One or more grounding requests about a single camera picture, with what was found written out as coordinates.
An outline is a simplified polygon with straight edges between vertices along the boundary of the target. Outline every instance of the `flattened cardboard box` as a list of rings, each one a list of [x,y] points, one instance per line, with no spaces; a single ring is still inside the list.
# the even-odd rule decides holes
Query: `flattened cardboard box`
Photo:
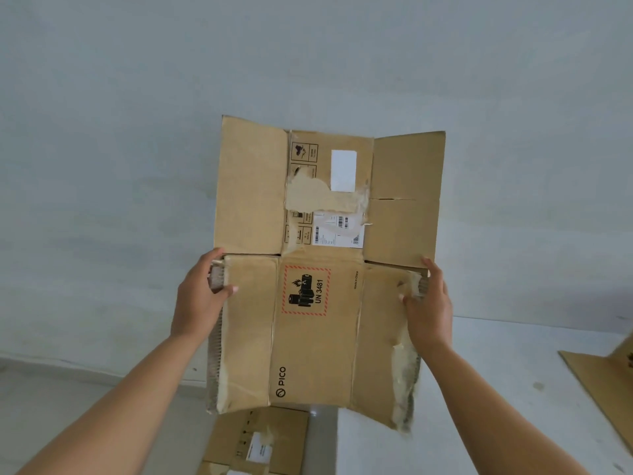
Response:
[[[198,475],[299,475],[309,417],[277,407],[218,415]]]
[[[633,454],[633,334],[608,357],[558,353]]]
[[[214,245],[240,291],[211,334],[210,410],[322,403],[407,429],[420,362],[398,295],[435,253],[445,140],[223,117]]]

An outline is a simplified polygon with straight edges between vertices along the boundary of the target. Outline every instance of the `person's right arm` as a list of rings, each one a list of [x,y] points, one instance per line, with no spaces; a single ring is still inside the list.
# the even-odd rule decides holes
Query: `person's right arm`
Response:
[[[420,300],[405,297],[409,335],[439,384],[453,422],[480,475],[589,475],[493,389],[452,348],[453,306],[442,271]]]

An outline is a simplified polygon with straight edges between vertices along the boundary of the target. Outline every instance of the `hand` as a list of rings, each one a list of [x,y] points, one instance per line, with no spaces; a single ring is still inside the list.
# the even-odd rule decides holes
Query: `hand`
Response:
[[[444,275],[428,258],[422,262],[431,273],[429,289],[424,298],[405,296],[407,326],[413,346],[423,359],[437,347],[453,344],[453,303],[448,298]]]
[[[215,248],[202,255],[178,286],[172,337],[185,335],[200,345],[213,330],[225,300],[237,291],[237,287],[227,285],[213,293],[209,287],[211,262],[223,254],[224,248]]]

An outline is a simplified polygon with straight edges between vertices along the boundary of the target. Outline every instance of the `brown cardboard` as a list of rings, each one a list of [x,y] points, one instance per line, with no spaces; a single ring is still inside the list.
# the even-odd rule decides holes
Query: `brown cardboard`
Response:
[[[407,429],[419,359],[398,294],[434,256],[445,138],[223,117],[214,245],[240,291],[210,354],[210,410],[322,403]]]
[[[301,410],[267,407],[218,415],[199,474],[220,475],[229,469],[253,475],[299,475],[308,419]],[[249,460],[253,437],[272,446],[269,463]]]
[[[558,353],[633,453],[633,334],[608,357]]]

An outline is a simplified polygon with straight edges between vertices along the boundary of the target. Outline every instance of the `red striped border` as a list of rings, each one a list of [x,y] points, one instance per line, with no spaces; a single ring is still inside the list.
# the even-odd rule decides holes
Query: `red striped border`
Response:
[[[288,269],[327,271],[327,282],[325,283],[325,304],[324,304],[325,311],[323,313],[312,313],[311,311],[284,310],[284,307],[286,306],[286,286],[287,286],[287,281],[288,281]],[[282,298],[281,312],[290,313],[292,315],[316,315],[317,317],[326,316],[327,315],[327,301],[330,297],[330,276],[331,275],[332,275],[332,271],[330,269],[321,269],[317,267],[302,267],[301,265],[285,265],[284,266],[284,297]]]

